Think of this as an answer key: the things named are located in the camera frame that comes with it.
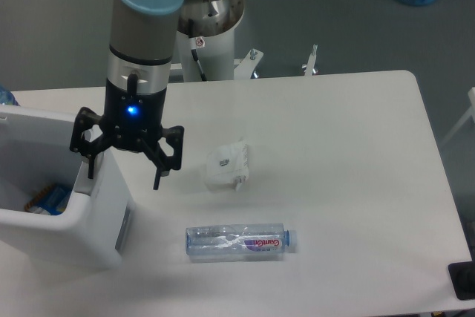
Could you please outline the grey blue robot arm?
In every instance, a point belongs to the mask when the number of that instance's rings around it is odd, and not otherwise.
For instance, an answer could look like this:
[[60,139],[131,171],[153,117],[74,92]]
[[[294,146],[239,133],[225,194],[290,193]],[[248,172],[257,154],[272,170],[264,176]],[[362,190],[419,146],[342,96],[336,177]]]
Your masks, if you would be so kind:
[[71,136],[89,178],[112,147],[143,153],[157,179],[180,169],[184,129],[162,125],[175,35],[183,6],[211,1],[218,0],[113,0],[104,111],[80,108]]

